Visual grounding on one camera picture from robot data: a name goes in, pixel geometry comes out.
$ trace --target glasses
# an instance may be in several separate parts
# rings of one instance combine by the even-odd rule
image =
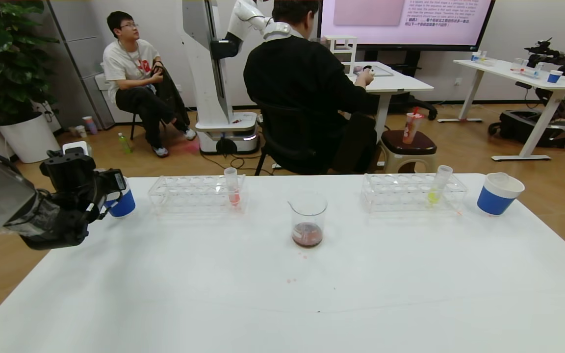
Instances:
[[[139,27],[139,24],[138,23],[128,23],[127,25],[121,26],[120,28],[123,28],[123,27],[130,27],[132,29],[135,29],[135,28]]]

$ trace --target sneaker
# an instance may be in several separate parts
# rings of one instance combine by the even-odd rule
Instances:
[[[184,136],[189,141],[193,141],[197,137],[197,134],[195,133],[194,130],[187,128],[186,131],[184,132]]]
[[[165,147],[160,147],[160,148],[152,147],[152,150],[160,158],[165,158],[166,156],[169,156],[169,151]]]

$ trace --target white t-shirt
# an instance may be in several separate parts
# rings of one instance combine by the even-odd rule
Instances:
[[[139,43],[139,50],[134,53],[128,53],[117,41],[110,43],[103,50],[104,75],[106,80],[110,82],[108,95],[113,103],[115,103],[115,95],[119,90],[116,81],[149,78],[154,58],[160,56],[149,42],[139,39],[137,43]]]

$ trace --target screen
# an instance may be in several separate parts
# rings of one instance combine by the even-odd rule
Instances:
[[[320,36],[359,45],[477,46],[493,0],[323,0]]]

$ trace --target white table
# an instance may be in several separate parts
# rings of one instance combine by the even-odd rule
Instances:
[[[420,80],[416,80],[411,76],[406,76],[391,67],[380,62],[355,62],[355,66],[365,67],[371,65],[383,71],[391,72],[394,76],[378,76],[367,86],[368,93],[378,94],[381,96],[379,100],[379,110],[376,114],[376,134],[378,143],[381,140],[385,123],[387,120],[387,112],[389,111],[389,103],[394,94],[402,94],[407,92],[424,92],[433,90],[434,88]],[[350,80],[355,82],[357,76],[350,76]]]
[[[535,78],[530,78],[529,76],[516,74],[515,72],[511,71],[511,67],[512,67],[513,64],[511,62],[506,62],[504,60],[499,60],[496,63],[495,66],[483,65],[481,63],[473,62],[471,60],[454,60],[454,62],[459,64],[459,65],[463,65],[463,66],[466,66],[466,67],[471,67],[473,69],[476,69],[477,73],[475,74],[475,78],[472,82],[472,87],[470,88],[470,91],[468,93],[468,97],[466,98],[466,101],[463,105],[462,111],[459,114],[459,118],[458,119],[438,119],[437,121],[440,122],[440,123],[447,123],[447,122],[453,122],[453,121],[458,121],[458,122],[465,122],[465,121],[481,122],[482,121],[481,119],[467,119],[467,116],[468,116],[468,112],[470,110],[470,107],[472,106],[472,101],[474,100],[474,98],[477,94],[477,90],[478,90],[478,87],[479,87],[481,80],[483,78],[483,74],[485,72],[489,72],[489,73],[497,75],[497,76],[509,78],[509,79],[517,81],[517,82],[526,83],[528,85],[533,86],[534,88],[551,90],[552,96],[551,96],[548,104],[546,105],[546,108],[544,108],[544,111],[542,112],[542,116],[540,116],[538,123],[536,123],[536,126],[533,129],[533,132],[531,132],[531,136],[529,136],[529,139],[527,139],[527,143],[524,144],[524,147],[522,148],[520,154],[517,155],[517,156],[494,156],[494,157],[492,157],[492,159],[494,159],[495,161],[510,161],[510,160],[514,161],[514,160],[525,160],[525,159],[545,159],[545,160],[551,159],[551,157],[546,156],[546,155],[533,155],[533,150],[536,148],[536,145],[540,141],[540,138],[542,138],[542,134],[544,133],[544,131],[548,127],[549,122],[551,122],[551,119],[553,118],[556,110],[559,107],[559,103],[561,103],[561,101],[564,99],[564,96],[565,96],[565,76],[562,76],[562,78],[559,79],[558,83],[550,83],[550,82],[547,82],[548,74],[546,74],[545,77],[540,78],[538,80],[536,80]]]
[[[0,353],[560,353],[565,241],[515,202],[463,215],[370,217],[362,176],[249,177],[233,217],[137,210],[51,251],[0,306]],[[325,240],[291,240],[285,200],[327,196]]]

